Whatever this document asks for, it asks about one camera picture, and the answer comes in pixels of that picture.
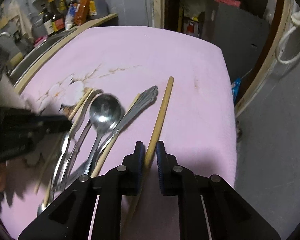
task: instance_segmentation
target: white cable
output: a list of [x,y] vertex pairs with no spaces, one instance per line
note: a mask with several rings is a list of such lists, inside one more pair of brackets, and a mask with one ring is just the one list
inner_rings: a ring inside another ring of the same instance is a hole
[[290,60],[281,60],[280,57],[282,55],[282,52],[280,53],[281,50],[281,46],[283,44],[283,42],[297,29],[296,26],[293,26],[290,30],[288,30],[283,37],[281,38],[281,40],[279,41],[277,48],[275,49],[275,57],[277,58],[277,60],[281,63],[281,64],[290,64],[293,63],[295,61],[297,61],[300,58],[300,51],[299,53],[293,57]]

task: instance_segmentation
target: screw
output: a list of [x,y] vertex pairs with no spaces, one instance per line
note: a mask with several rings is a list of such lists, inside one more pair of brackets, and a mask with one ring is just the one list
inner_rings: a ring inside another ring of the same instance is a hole
[[124,166],[124,165],[119,165],[119,166],[117,167],[117,171],[125,171],[126,169],[127,169],[127,167]]
[[183,168],[180,165],[176,165],[176,166],[173,167],[173,170],[175,172],[181,172],[183,170]]
[[86,182],[87,180],[89,179],[89,176],[88,175],[81,175],[80,177],[79,177],[79,181],[81,181],[81,182]]
[[211,179],[213,182],[216,182],[216,183],[220,182],[220,180],[221,180],[221,178],[220,178],[219,175],[212,175],[212,176],[210,177],[210,179]]

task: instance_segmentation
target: red label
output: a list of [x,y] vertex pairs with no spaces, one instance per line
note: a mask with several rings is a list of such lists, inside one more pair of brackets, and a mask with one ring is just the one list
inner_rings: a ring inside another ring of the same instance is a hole
[[55,29],[55,32],[57,32],[57,31],[59,31],[59,30],[62,30],[62,29],[65,27],[65,24],[64,24],[62,18],[56,20],[56,21],[53,23],[53,25],[54,25],[54,27],[55,27],[55,28],[54,28],[54,29]]

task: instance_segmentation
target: sink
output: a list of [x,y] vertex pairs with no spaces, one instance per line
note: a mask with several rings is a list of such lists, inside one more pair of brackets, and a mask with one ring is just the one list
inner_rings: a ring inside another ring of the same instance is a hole
[[62,33],[55,34],[48,37],[43,43],[35,47],[25,58],[12,70],[9,79],[13,85],[15,85],[23,75],[33,66],[37,60],[43,56],[49,49],[55,44],[61,41],[63,38],[74,32],[76,29],[64,31]]

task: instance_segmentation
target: floor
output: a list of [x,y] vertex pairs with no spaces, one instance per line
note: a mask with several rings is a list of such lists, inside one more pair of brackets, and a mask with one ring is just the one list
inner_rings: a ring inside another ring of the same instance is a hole
[[[299,47],[300,32],[284,56]],[[235,189],[285,240],[300,222],[300,61],[277,64],[238,120]]]

